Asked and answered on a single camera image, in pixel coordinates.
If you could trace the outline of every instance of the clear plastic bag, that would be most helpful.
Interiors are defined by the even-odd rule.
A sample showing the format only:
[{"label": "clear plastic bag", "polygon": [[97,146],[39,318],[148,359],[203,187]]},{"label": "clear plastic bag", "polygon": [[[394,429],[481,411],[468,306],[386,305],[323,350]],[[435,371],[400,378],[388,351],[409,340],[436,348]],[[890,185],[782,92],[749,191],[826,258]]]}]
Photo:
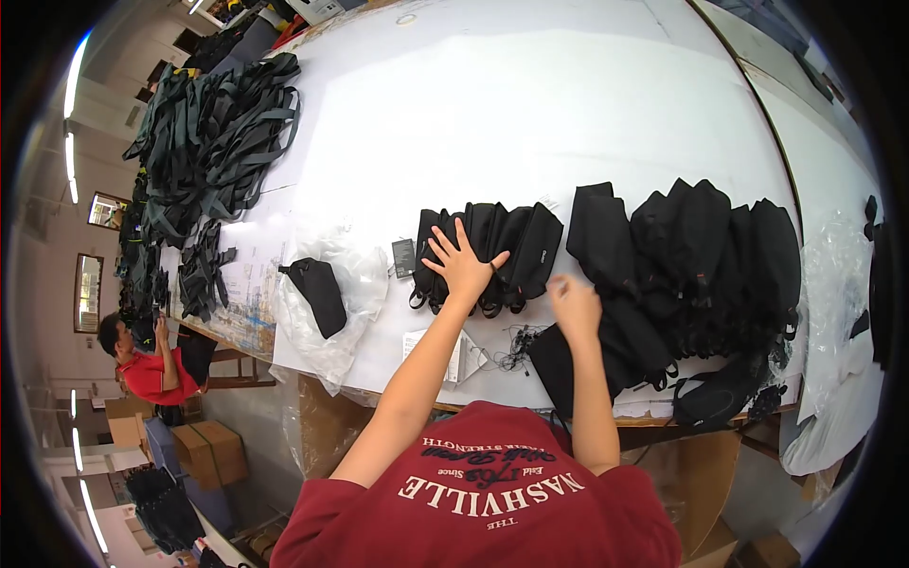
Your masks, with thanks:
[{"label": "clear plastic bag", "polygon": [[327,477],[365,428],[374,409],[331,397],[314,377],[273,364],[281,384],[281,426],[304,479]]},{"label": "clear plastic bag", "polygon": [[319,226],[314,219],[295,231],[295,250],[288,264],[302,258],[329,263],[341,289],[347,324],[324,339],[309,303],[290,278],[282,276],[275,297],[275,319],[291,345],[314,370],[332,396],[340,391],[354,348],[366,325],[375,321],[388,292],[388,261],[381,247],[363,245],[340,225]]},{"label": "clear plastic bag", "polygon": [[849,335],[868,305],[872,248],[863,227],[839,212],[802,248],[799,310],[809,325],[803,399],[816,416],[844,377]]}]

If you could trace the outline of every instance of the cardboard box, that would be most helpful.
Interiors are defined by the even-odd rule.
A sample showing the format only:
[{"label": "cardboard box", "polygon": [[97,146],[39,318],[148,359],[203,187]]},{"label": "cardboard box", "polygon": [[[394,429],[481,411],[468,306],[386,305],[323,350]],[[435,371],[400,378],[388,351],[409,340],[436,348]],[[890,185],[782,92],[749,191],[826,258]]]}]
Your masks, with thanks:
[{"label": "cardboard box", "polygon": [[346,396],[332,396],[313,376],[298,375],[300,389],[300,469],[304,479],[328,477],[341,463],[375,408]]},{"label": "cardboard box", "polygon": [[126,398],[109,398],[105,400],[107,424],[111,429],[114,445],[138,446],[145,434],[145,427],[139,425],[136,416],[144,420],[151,418],[155,405],[142,400],[133,394]]},{"label": "cardboard box", "polygon": [[[650,474],[673,519],[684,568],[722,567],[735,548],[720,512],[732,489],[741,444],[742,436],[731,431],[655,443],[638,464]],[[622,463],[634,463],[643,451],[622,452]]]},{"label": "cardboard box", "polygon": [[746,544],[735,556],[742,568],[796,568],[802,555],[786,537],[773,533]]},{"label": "cardboard box", "polygon": [[174,449],[183,471],[205,491],[245,479],[243,440],[216,420],[177,426]]},{"label": "cardboard box", "polygon": [[723,521],[717,519],[704,542],[697,547],[691,559],[679,568],[723,568],[735,551],[738,539]]}]

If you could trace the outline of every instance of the paper tag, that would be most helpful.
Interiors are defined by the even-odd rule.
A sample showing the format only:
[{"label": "paper tag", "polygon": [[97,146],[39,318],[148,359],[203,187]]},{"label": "paper tag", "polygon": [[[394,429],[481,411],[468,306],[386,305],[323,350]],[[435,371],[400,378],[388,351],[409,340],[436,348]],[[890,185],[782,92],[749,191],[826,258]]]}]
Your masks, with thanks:
[{"label": "paper tag", "polygon": [[543,197],[540,197],[539,199],[537,199],[536,201],[545,205],[546,209],[548,209],[550,211],[552,211],[553,209],[555,209],[556,207],[559,206],[559,203],[557,201],[555,201],[555,199],[553,199],[553,197],[550,194],[546,194]]},{"label": "paper tag", "polygon": [[414,241],[404,239],[392,243],[392,256],[395,259],[395,275],[406,278],[414,273],[416,255],[414,254]]}]

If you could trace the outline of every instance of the ceiling light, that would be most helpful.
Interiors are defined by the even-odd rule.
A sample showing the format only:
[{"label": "ceiling light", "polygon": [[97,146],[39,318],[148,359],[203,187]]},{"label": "ceiling light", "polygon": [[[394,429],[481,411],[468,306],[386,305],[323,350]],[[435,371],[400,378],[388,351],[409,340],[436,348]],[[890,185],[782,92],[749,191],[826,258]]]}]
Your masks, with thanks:
[{"label": "ceiling light", "polygon": [[85,55],[85,44],[88,43],[88,34],[85,34],[85,37],[82,38],[82,42],[75,49],[75,55],[73,55],[73,63],[69,65],[69,76],[66,78],[66,95],[63,99],[63,118],[69,118],[69,115],[73,113],[73,106],[75,105],[75,84],[79,80],[79,67],[82,66],[82,56]]},{"label": "ceiling light", "polygon": [[66,155],[66,179],[73,180],[75,179],[75,155],[73,148],[75,144],[75,136],[73,133],[67,132],[66,139],[64,144],[64,151]]},{"label": "ceiling light", "polygon": [[75,190],[75,178],[69,180],[69,196],[73,199],[73,205],[79,203],[79,193]]},{"label": "ceiling light", "polygon": [[73,428],[73,450],[75,451],[75,469],[82,471],[82,448],[79,447],[79,429]]},{"label": "ceiling light", "polygon": [[98,526],[98,518],[95,516],[95,509],[92,508],[92,499],[88,496],[88,485],[85,484],[84,479],[79,480],[79,485],[82,487],[82,500],[85,502],[85,511],[88,513],[88,521],[92,524],[92,530],[95,531],[95,538],[98,540],[98,546],[101,547],[101,552],[107,554],[107,543],[105,542],[105,537],[101,534],[101,527]]}]

